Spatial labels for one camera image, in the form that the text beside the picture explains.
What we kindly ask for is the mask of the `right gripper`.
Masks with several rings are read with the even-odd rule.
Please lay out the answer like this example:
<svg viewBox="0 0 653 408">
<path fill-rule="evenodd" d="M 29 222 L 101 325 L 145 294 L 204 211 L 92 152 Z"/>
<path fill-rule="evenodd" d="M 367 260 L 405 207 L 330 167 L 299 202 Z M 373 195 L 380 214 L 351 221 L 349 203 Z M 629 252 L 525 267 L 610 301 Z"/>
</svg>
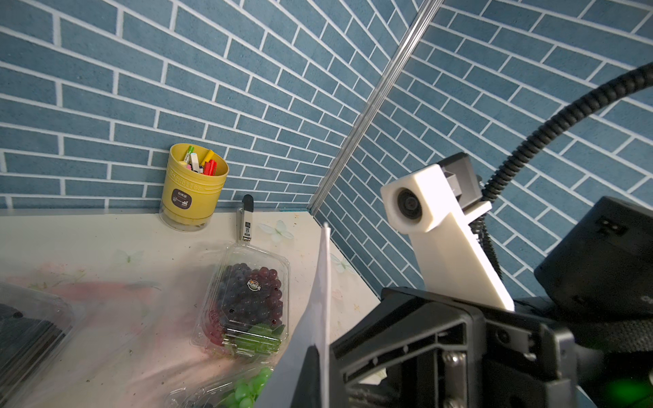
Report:
<svg viewBox="0 0 653 408">
<path fill-rule="evenodd" d="M 389 287 L 331 346 L 349 406 L 574 407 L 571 331 L 551 320 Z"/>
</svg>

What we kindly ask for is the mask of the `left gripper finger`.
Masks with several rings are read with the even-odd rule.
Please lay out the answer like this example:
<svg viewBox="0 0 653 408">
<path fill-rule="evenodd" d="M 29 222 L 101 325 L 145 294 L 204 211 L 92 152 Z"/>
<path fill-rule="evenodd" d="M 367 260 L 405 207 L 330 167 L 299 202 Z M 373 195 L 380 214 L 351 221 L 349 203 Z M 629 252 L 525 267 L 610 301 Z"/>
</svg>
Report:
<svg viewBox="0 0 653 408">
<path fill-rule="evenodd" d="M 316 345 L 306 350 L 291 408 L 321 408 L 321 367 Z"/>
</svg>

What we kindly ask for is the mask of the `white sticker sheet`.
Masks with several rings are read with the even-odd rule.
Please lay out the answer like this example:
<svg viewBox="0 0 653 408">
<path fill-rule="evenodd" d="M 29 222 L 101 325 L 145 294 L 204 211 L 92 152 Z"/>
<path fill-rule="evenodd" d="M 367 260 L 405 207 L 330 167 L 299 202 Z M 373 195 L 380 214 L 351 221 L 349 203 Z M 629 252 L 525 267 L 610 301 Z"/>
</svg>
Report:
<svg viewBox="0 0 653 408">
<path fill-rule="evenodd" d="M 316 345 L 320 355 L 321 407 L 329 406 L 332 292 L 330 236 L 329 225 L 323 224 L 316 273 L 308 304 L 285 353 L 257 399 L 257 407 L 290 407 L 306 350 L 311 345 Z"/>
</svg>

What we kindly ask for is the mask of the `round fruit sticker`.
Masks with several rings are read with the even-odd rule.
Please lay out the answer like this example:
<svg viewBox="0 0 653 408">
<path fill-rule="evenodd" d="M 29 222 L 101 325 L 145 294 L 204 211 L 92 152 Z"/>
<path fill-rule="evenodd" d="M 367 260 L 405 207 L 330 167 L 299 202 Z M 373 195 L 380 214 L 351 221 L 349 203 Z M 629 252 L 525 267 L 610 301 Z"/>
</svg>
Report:
<svg viewBox="0 0 653 408">
<path fill-rule="evenodd" d="M 252 292 L 259 292 L 261 290 L 260 283 L 255 279 L 250 279 L 247 281 L 247 287 Z"/>
</svg>

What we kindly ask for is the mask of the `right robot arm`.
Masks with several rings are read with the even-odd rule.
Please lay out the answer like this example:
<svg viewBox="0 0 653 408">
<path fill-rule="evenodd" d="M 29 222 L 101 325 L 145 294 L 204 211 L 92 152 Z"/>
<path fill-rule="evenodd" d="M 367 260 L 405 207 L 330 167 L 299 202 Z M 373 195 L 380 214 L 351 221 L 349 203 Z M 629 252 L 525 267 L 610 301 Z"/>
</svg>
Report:
<svg viewBox="0 0 653 408">
<path fill-rule="evenodd" d="M 310 350 L 294 406 L 599 407 L 652 404 L 652 212 L 602 197 L 535 269 L 542 297 L 512 299 L 485 214 L 548 144 L 595 112 L 652 85 L 628 71 L 561 109 L 480 185 L 464 153 L 381 190 L 407 235 L 425 288 L 389 287 L 330 348 Z"/>
</svg>

